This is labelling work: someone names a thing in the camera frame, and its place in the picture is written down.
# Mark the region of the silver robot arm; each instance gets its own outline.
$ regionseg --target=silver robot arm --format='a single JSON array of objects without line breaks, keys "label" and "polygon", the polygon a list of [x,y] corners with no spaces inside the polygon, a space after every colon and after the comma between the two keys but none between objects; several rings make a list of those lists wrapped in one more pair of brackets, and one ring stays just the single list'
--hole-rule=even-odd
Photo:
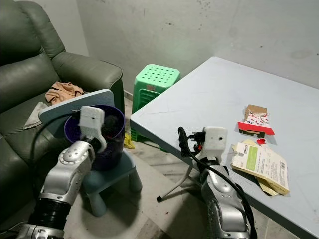
[{"label": "silver robot arm", "polygon": [[104,111],[83,106],[80,114],[81,141],[63,150],[57,164],[45,178],[34,212],[23,225],[17,239],[62,239],[66,217],[80,190],[95,153],[107,144],[101,135]]},{"label": "silver robot arm", "polygon": [[[178,132],[182,156],[189,156],[189,151],[185,149],[187,140],[192,139],[197,142],[193,155],[196,155],[196,158],[203,164],[217,170],[232,181],[227,169],[219,164],[226,146],[227,129],[205,127],[203,132],[194,133],[189,137],[186,137],[181,128],[178,129]],[[202,164],[198,163],[197,166],[201,173],[202,196],[208,207],[208,238],[249,239],[246,213],[236,190],[222,177],[203,167]]]}]

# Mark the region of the sofa cushion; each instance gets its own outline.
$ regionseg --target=sofa cushion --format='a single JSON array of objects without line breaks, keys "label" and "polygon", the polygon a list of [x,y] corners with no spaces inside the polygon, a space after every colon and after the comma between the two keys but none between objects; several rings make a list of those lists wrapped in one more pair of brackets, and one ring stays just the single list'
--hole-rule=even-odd
[{"label": "sofa cushion", "polygon": [[[33,97],[0,114],[1,134],[26,163],[30,162],[32,140],[42,126],[39,125],[27,130],[23,130],[23,126],[36,104],[40,101],[46,102],[44,95],[45,93]],[[67,145],[66,140],[56,139],[49,131],[45,130],[37,141],[35,160],[49,152],[64,149]]]},{"label": "sofa cushion", "polygon": [[10,109],[47,91],[59,81],[46,54],[7,64],[0,68],[0,111]]},{"label": "sofa cushion", "polygon": [[2,135],[0,148],[0,222],[3,222],[30,201],[33,195],[27,164]]},{"label": "sofa cushion", "polygon": [[62,51],[65,51],[58,33],[43,8],[31,1],[19,1],[18,4],[32,21],[41,45],[49,58],[53,58]]},{"label": "sofa cushion", "polygon": [[12,0],[0,1],[0,65],[25,60],[42,52],[31,20]]}]

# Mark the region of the stacked plastic stool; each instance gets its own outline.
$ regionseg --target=stacked plastic stool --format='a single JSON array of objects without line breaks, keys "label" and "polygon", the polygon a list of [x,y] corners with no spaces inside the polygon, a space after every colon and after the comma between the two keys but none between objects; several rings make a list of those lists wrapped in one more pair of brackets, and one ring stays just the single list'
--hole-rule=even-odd
[{"label": "stacked plastic stool", "polygon": [[[155,64],[147,65],[135,78],[132,113],[142,108],[179,80],[180,72],[177,69]],[[135,142],[144,138],[134,129],[131,129],[131,137]]]}]

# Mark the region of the green sofa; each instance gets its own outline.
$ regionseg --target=green sofa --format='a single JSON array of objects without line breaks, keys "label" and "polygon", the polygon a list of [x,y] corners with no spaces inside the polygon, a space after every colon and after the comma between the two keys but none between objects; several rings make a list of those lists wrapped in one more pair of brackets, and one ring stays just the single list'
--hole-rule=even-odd
[{"label": "green sofa", "polygon": [[[23,130],[35,105],[56,81],[72,82],[85,91],[108,88],[124,112],[122,69],[68,53],[50,19],[34,2],[0,1],[0,222],[33,198],[30,147],[41,126]],[[43,180],[67,146],[44,131],[36,145]]]}]

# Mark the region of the yellow object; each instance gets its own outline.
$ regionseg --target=yellow object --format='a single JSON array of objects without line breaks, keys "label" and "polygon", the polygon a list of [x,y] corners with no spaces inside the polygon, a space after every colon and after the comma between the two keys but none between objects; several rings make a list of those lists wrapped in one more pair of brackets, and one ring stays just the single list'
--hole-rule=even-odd
[{"label": "yellow object", "polygon": [[132,138],[130,135],[125,133],[125,138],[124,138],[124,148],[129,148],[129,149],[135,149],[134,144],[132,143]]},{"label": "yellow object", "polygon": [[279,194],[272,189],[271,185],[267,182],[267,180],[258,177],[255,178],[257,179],[259,186],[264,192],[268,193],[270,196],[275,196]]}]

